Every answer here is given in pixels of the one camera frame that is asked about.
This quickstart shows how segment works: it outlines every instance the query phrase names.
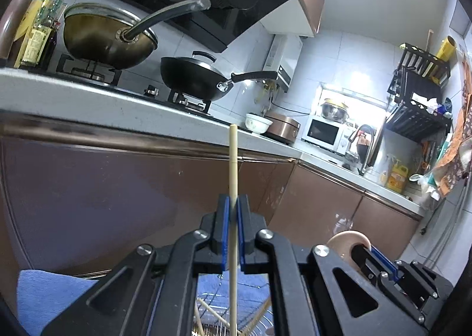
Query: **black wok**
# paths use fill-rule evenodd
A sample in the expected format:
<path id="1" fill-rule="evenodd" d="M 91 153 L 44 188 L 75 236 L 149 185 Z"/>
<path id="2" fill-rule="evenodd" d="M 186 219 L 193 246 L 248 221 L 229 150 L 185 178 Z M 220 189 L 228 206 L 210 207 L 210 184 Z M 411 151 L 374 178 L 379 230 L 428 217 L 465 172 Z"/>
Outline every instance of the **black wok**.
<path id="1" fill-rule="evenodd" d="M 203 101 L 216 101 L 225 96 L 235 83 L 247 79 L 277 79 L 277 71 L 254 71 L 237 75 L 233 73 L 230 79 L 226 79 L 214 66 L 195 59 L 196 55 L 206 57 L 212 62 L 216 61 L 213 55 L 199 51 L 193 52 L 191 58 L 163 57 L 160 62 L 160 74 L 164 84 L 172 90 Z"/>

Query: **screw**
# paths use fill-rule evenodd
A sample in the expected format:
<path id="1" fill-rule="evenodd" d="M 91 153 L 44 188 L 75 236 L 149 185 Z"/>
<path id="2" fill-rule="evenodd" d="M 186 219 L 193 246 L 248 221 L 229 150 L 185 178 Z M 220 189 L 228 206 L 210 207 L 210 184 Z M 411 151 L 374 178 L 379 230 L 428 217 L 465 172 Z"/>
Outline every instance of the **screw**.
<path id="1" fill-rule="evenodd" d="M 257 235 L 262 238 L 262 239 L 266 239 L 266 240 L 269 240 L 269 239 L 272 239 L 274 237 L 274 233 L 269 230 L 269 229 L 262 229 L 260 230 Z"/>
<path id="2" fill-rule="evenodd" d="M 136 252 L 141 256 L 150 255 L 150 253 L 153 252 L 153 247 L 149 244 L 141 244 L 136 248 Z"/>
<path id="3" fill-rule="evenodd" d="M 206 239 L 208 237 L 208 232 L 202 229 L 197 229 L 194 231 L 194 236 L 199 240 Z"/>
<path id="4" fill-rule="evenodd" d="M 330 252 L 330 249 L 328 248 L 328 246 L 325 246 L 324 244 L 318 244 L 317 246 L 315 246 L 315 254 L 317 254 L 318 256 L 324 257 L 328 255 L 329 252 Z"/>

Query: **wok handle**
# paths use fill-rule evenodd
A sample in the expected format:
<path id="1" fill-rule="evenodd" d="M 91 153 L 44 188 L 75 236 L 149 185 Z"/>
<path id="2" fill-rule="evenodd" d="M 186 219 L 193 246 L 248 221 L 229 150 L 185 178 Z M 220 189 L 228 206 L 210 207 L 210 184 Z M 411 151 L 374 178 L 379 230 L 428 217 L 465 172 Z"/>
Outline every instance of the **wok handle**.
<path id="1" fill-rule="evenodd" d="M 231 73 L 231 79 L 226 82 L 220 82 L 216 85 L 218 90 L 225 93 L 228 91 L 228 88 L 231 83 L 238 83 L 245 80 L 254 80 L 254 81 L 275 81 L 277 79 L 277 71 L 252 71 L 250 73 L 235 74 Z"/>
<path id="2" fill-rule="evenodd" d="M 167 21 L 168 19 L 181 16 L 183 14 L 194 13 L 196 11 L 208 10 L 212 6 L 210 0 L 186 0 L 157 10 L 157 12 L 141 19 L 133 27 L 123 31 L 120 35 L 125 42 L 131 42 L 144 30 L 154 26 L 155 24 Z"/>
<path id="3" fill-rule="evenodd" d="M 199 50 L 195 50 L 195 51 L 192 53 L 192 57 L 194 57 L 195 55 L 201 55 L 202 57 L 208 58 L 208 59 L 211 60 L 212 62 L 215 62 L 215 61 L 216 61 L 216 57 L 213 57 L 213 55 L 208 54 L 207 52 L 200 52 Z"/>
<path id="4" fill-rule="evenodd" d="M 231 74 L 231 80 L 229 82 L 238 83 L 248 79 L 255 80 L 255 81 L 275 81 L 277 79 L 278 73 L 277 71 L 252 71 L 250 73 L 242 73 L 242 74 Z"/>

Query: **faucet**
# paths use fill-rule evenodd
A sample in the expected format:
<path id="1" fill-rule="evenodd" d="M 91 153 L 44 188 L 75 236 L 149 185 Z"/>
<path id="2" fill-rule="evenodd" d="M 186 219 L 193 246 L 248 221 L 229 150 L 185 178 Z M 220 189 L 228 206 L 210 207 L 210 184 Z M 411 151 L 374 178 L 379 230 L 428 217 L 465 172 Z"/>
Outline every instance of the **faucet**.
<path id="1" fill-rule="evenodd" d="M 369 125 L 361 125 L 356 131 L 354 131 L 351 136 L 349 137 L 348 141 L 352 144 L 354 140 L 357 138 L 359 131 L 367 132 L 371 135 L 371 142 L 369 143 L 369 147 L 367 148 L 367 153 L 365 154 L 364 162 L 362 162 L 362 167 L 359 170 L 359 174 L 364 175 L 365 169 L 367 168 L 367 161 L 369 160 L 369 156 L 371 154 L 372 146 L 374 143 L 374 129 Z"/>

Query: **stove burner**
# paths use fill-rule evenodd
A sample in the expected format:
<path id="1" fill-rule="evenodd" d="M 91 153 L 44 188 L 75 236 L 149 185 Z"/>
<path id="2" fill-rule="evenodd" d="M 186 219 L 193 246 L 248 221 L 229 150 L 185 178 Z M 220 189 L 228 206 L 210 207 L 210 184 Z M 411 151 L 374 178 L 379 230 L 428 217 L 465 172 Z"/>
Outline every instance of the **stove burner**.
<path id="1" fill-rule="evenodd" d="M 105 82 L 105 76 L 103 74 L 95 72 L 95 69 L 97 65 L 99 64 L 98 62 L 91 62 L 89 61 L 87 64 L 86 69 L 82 69 L 79 67 L 74 67 L 70 72 L 67 72 L 64 70 L 65 63 L 68 60 L 74 61 L 74 58 L 72 58 L 70 55 L 67 54 L 61 54 L 59 58 L 58 65 L 56 67 L 56 72 L 62 73 L 62 74 L 67 74 L 67 75 L 75 75 L 79 76 L 84 79 L 90 79 L 93 81 L 98 81 L 98 82 L 103 82 L 106 85 L 111 85 L 111 86 L 117 86 L 119 78 L 121 76 L 121 70 L 116 70 L 114 68 L 111 68 L 109 71 L 111 71 L 113 74 L 113 80 L 110 83 Z"/>
<path id="2" fill-rule="evenodd" d="M 93 79 L 94 81 L 105 82 L 105 76 L 100 73 L 95 73 L 90 70 L 84 70 L 83 68 L 74 67 L 70 73 L 72 75 L 81 76 L 87 79 Z"/>
<path id="3" fill-rule="evenodd" d="M 211 101 L 202 101 L 203 103 L 192 103 L 180 92 L 171 90 L 167 101 L 182 106 L 186 110 L 197 111 L 209 115 L 208 110 Z"/>

